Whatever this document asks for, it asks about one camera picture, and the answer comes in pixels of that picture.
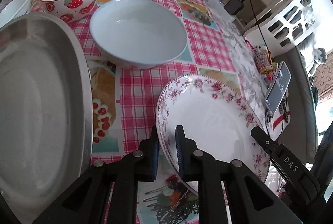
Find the pink floral round plate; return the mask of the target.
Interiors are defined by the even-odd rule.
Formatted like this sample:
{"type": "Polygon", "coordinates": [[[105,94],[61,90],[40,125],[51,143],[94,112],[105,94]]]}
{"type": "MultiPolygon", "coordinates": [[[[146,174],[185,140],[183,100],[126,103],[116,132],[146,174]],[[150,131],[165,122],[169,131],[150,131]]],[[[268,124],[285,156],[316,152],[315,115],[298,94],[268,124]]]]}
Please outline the pink floral round plate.
{"type": "Polygon", "coordinates": [[[242,96],[221,81],[200,74],[187,74],[169,81],[156,107],[160,145],[171,168],[178,173],[175,129],[215,159],[242,161],[259,179],[266,181],[270,157],[252,138],[261,123],[242,96]]]}

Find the small white round bowl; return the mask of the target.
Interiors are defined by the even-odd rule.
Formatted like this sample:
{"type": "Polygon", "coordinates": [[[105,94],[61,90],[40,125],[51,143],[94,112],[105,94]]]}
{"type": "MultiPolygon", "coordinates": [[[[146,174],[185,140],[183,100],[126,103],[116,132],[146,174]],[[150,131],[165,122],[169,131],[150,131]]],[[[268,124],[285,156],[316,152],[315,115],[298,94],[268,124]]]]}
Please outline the small white round bowl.
{"type": "Polygon", "coordinates": [[[93,13],[89,29],[102,56],[124,69],[165,65],[187,47],[183,22],[151,0],[111,0],[93,13]]]}

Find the white square bowl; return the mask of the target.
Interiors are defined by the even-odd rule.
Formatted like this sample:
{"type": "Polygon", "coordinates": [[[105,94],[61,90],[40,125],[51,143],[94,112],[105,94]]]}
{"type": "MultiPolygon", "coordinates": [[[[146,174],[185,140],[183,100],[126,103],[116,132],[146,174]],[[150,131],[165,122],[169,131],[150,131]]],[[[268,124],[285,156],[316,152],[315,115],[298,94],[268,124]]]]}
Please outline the white square bowl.
{"type": "Polygon", "coordinates": [[[0,28],[11,20],[29,14],[31,12],[31,0],[13,0],[10,2],[0,14],[0,28]]]}

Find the pink checkered tablecloth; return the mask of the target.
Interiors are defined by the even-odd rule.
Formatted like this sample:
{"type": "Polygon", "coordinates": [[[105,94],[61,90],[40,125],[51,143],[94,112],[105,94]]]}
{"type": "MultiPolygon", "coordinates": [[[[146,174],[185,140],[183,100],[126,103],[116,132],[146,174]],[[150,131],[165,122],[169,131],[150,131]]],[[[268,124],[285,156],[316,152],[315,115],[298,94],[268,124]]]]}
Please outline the pink checkered tablecloth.
{"type": "MultiPolygon", "coordinates": [[[[155,123],[156,105],[163,87],[185,74],[204,74],[229,85],[248,101],[260,119],[264,115],[259,73],[251,44],[234,25],[219,21],[204,0],[151,0],[170,10],[184,24],[188,44],[174,61],[145,70],[121,69],[101,56],[90,34],[93,13],[111,0],[97,0],[84,18],[69,23],[94,73],[102,75],[93,97],[106,105],[109,118],[94,120],[93,160],[119,161],[138,148],[155,123]]],[[[40,0],[32,11],[46,12],[40,0]]]]}

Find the smartphone on stand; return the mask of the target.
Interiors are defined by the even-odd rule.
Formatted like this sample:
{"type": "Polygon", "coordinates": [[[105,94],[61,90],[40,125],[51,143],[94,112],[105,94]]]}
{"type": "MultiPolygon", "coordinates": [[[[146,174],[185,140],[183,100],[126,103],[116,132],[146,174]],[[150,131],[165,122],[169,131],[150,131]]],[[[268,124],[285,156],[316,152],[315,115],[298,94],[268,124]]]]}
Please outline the smartphone on stand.
{"type": "Polygon", "coordinates": [[[265,95],[265,105],[267,110],[273,115],[277,111],[283,97],[286,94],[289,83],[291,81],[291,73],[287,64],[281,61],[278,72],[273,82],[269,86],[265,95]]]}

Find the colourful snack tube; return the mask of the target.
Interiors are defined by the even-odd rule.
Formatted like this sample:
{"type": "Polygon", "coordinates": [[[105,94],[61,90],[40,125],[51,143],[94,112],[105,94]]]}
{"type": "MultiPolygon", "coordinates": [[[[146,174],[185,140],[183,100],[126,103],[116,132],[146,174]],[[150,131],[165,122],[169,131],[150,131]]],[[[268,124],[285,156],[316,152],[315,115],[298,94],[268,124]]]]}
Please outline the colourful snack tube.
{"type": "Polygon", "coordinates": [[[257,46],[254,52],[254,61],[259,74],[273,74],[267,49],[262,46],[257,46]]]}

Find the white power strip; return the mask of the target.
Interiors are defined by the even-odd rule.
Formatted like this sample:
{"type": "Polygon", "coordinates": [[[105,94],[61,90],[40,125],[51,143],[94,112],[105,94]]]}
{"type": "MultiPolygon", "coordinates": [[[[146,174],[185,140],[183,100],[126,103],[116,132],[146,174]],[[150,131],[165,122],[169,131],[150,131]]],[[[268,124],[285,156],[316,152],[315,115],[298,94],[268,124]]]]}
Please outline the white power strip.
{"type": "Polygon", "coordinates": [[[225,10],[225,6],[220,0],[208,0],[207,5],[213,13],[226,23],[232,23],[235,20],[235,17],[225,10]]]}

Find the white lattice shelf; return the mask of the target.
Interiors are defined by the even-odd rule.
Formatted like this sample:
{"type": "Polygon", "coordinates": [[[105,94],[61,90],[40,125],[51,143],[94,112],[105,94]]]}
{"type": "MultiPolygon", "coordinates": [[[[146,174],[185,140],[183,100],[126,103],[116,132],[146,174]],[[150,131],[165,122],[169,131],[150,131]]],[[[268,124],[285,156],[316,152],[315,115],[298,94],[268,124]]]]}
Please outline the white lattice shelf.
{"type": "Polygon", "coordinates": [[[267,45],[273,57],[299,45],[310,34],[315,46],[332,51],[332,2],[287,0],[268,19],[245,32],[252,46],[267,45]]]}

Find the black power adapter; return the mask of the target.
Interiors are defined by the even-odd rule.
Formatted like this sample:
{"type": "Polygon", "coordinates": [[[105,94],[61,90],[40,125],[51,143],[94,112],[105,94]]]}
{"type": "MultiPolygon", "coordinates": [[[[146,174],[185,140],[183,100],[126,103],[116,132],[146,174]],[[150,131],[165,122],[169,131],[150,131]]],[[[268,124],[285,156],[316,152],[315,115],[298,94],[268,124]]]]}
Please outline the black power adapter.
{"type": "Polygon", "coordinates": [[[229,0],[224,6],[224,9],[229,15],[236,15],[243,8],[244,4],[240,0],[229,0]]]}

